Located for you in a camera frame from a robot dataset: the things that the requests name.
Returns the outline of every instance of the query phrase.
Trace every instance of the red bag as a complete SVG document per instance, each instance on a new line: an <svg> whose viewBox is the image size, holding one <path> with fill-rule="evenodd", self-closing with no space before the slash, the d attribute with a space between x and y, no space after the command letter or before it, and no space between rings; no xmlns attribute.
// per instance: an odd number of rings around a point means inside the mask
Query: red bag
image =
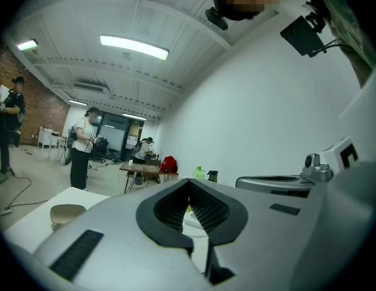
<svg viewBox="0 0 376 291"><path fill-rule="evenodd" d="M167 156L159 168L161 172L166 173L176 173L177 172L177 161L172 156Z"/></svg>

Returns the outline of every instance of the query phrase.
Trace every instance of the black pants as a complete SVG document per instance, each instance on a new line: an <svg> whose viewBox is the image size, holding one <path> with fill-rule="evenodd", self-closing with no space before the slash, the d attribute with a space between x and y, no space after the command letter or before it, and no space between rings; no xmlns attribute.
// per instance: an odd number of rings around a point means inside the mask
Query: black pants
<svg viewBox="0 0 376 291"><path fill-rule="evenodd" d="M1 173L6 174L10 167L10 154L8 151L8 145L14 137L14 132L8 132L5 130L3 124L0 122L0 150L1 150Z"/></svg>
<svg viewBox="0 0 376 291"><path fill-rule="evenodd" d="M87 170L89 168L90 153L72 148L71 151L71 186L84 190L86 188Z"/></svg>
<svg viewBox="0 0 376 291"><path fill-rule="evenodd" d="M133 156L133 163L134 164L145 164L145 160L144 159L140 159L140 158L136 158L136 157L134 157ZM128 175L132 175L132 174L134 174L133 172L127 172L127 174ZM142 174L141 173L137 173L136 175L135 175L136 177L140 177L140 176L142 176Z"/></svg>

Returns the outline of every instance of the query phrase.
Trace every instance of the green bottle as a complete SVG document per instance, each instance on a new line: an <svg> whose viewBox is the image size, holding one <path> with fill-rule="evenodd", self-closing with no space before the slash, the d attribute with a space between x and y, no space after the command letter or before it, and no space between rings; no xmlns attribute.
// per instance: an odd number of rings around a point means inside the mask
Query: green bottle
<svg viewBox="0 0 376 291"><path fill-rule="evenodd" d="M205 179L206 178L206 172L205 172L205 170L201 170L201 166L196 166L196 170L193 173L193 176L196 179Z"/></svg>

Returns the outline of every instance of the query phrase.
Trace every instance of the brick wall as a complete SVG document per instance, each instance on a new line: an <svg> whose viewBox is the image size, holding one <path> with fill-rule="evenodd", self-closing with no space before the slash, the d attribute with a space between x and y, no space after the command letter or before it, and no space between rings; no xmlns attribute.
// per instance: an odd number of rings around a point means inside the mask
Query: brick wall
<svg viewBox="0 0 376 291"><path fill-rule="evenodd" d="M62 132L69 105L44 86L34 75L25 70L24 65L13 55L5 44L0 45L0 83L13 88L12 79L23 76L22 90L25 98L25 119L22 124L21 143L34 144L41 126Z"/></svg>

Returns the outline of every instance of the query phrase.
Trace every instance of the fluorescent light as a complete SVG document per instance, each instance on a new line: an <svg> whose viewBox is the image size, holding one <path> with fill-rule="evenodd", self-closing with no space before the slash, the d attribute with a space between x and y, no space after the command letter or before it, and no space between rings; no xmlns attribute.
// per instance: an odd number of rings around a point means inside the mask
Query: fluorescent light
<svg viewBox="0 0 376 291"><path fill-rule="evenodd" d="M30 41L27 41L27 42L24 42L24 43L21 43L21 44L18 44L17 47L23 51L23 50L27 50L27 49L31 49L32 47L36 47L37 46L37 43L35 40L30 40Z"/></svg>
<svg viewBox="0 0 376 291"><path fill-rule="evenodd" d="M146 44L139 41L134 41L131 39L118 38L115 36L101 36L101 44L141 52L144 54L157 57L162 60L166 60L169 55L169 51L164 50L163 48L159 48L154 45Z"/></svg>
<svg viewBox="0 0 376 291"><path fill-rule="evenodd" d="M69 102L72 102L73 104L87 105L84 102L79 102L79 101L75 101L75 100L69 100Z"/></svg>
<svg viewBox="0 0 376 291"><path fill-rule="evenodd" d="M122 115L125 116L126 118L141 119L142 121L146 121L146 118L141 118L139 116L130 115L130 114L126 114L126 113L122 113Z"/></svg>

